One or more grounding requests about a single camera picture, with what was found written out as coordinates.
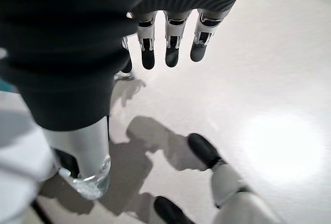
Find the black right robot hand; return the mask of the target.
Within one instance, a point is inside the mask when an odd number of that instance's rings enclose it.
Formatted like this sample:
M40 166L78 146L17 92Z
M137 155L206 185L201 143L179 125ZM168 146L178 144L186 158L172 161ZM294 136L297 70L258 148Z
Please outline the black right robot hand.
M108 188L113 79L132 69L127 37L142 64L155 64L155 17L165 15L165 63L176 66L186 21L199 12L191 59L200 61L236 0L1 0L1 77L44 129L60 176L82 197Z

